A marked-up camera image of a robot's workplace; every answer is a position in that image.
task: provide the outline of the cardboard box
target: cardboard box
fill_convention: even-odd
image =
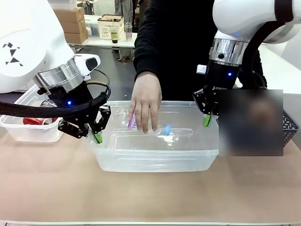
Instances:
[[[64,30],[64,33],[76,33],[80,34],[85,30],[86,23],[85,20],[81,20],[77,23],[68,23],[68,22],[60,22],[61,26]]]
[[[64,33],[66,42],[69,44],[81,44],[88,38],[88,31],[85,29],[80,34]]]
[[[60,9],[53,11],[60,22],[77,23],[84,19],[84,9],[80,7],[72,11]]]

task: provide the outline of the black wire basket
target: black wire basket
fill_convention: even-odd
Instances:
[[[283,111],[283,147],[293,138],[298,130],[297,124]]]

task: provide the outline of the black logo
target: black logo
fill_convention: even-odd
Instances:
[[[10,48],[10,54],[11,54],[11,60],[10,61],[6,61],[6,65],[10,64],[10,63],[15,63],[15,62],[18,62],[20,64],[20,66],[23,66],[23,64],[20,63],[20,61],[18,61],[16,58],[14,58],[14,54],[16,52],[17,49],[19,49],[20,47],[16,47],[16,48],[13,48],[13,44],[11,44],[10,42],[8,44],[4,44],[2,46],[2,48],[5,48],[5,47],[8,47]]]

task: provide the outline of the white plastic bin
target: white plastic bin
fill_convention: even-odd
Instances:
[[[92,34],[90,37],[97,37],[99,38],[99,30],[98,30],[98,22],[97,20],[102,18],[101,16],[94,16],[94,15],[85,15],[85,22],[86,27],[91,29]]]
[[[39,106],[42,101],[49,99],[47,95],[39,95],[37,85],[32,86],[15,104]],[[60,118],[50,125],[24,125],[23,118],[3,115],[0,117],[0,126],[6,130],[16,141],[26,142],[56,142],[63,132],[57,129]]]
[[[48,0],[52,9],[75,10],[77,8],[76,0]]]
[[[203,127],[203,114],[194,102],[165,102],[159,125],[171,124],[169,136],[145,135],[127,129],[126,119],[115,113],[129,101],[108,102],[112,115],[103,131],[103,143],[88,135],[88,148],[105,171],[187,172],[207,170],[218,154],[218,125],[212,119]]]

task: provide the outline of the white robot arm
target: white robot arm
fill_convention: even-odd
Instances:
[[[245,89],[266,89],[265,79],[252,71],[253,56],[261,43],[285,42],[299,32],[301,1],[215,0],[213,19],[218,32],[206,67],[206,85],[193,97],[201,112],[218,115],[218,90],[232,89],[241,71]]]
[[[0,5],[7,2],[0,0]],[[93,99],[84,76],[99,64],[96,55],[74,55],[47,0],[16,0],[13,10],[0,7],[0,93],[19,89],[31,79],[57,108],[37,109],[1,103],[0,114],[19,117],[63,117],[59,130],[76,138],[105,128],[110,108],[102,106],[110,94]],[[95,122],[98,111],[106,118]]]

